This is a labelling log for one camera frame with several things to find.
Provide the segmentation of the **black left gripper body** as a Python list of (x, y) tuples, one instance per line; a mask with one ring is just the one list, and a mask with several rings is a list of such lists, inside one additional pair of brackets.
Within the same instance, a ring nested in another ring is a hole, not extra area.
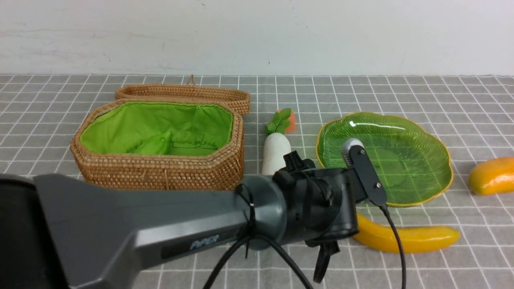
[(338, 241), (358, 234), (357, 210), (349, 170), (317, 169), (296, 151), (284, 155), (285, 167), (273, 175), (281, 189), (288, 221), (281, 244), (304, 241), (319, 247), (313, 280), (320, 283)]

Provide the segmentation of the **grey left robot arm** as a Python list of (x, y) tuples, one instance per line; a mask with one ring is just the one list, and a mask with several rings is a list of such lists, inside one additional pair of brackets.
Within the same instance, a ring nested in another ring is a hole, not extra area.
[(116, 190), (60, 174), (1, 175), (2, 289), (128, 289), (136, 275), (222, 244), (320, 246), (316, 281), (337, 241), (358, 232), (354, 198), (368, 168), (316, 169), (296, 152), (272, 176), (233, 191)]

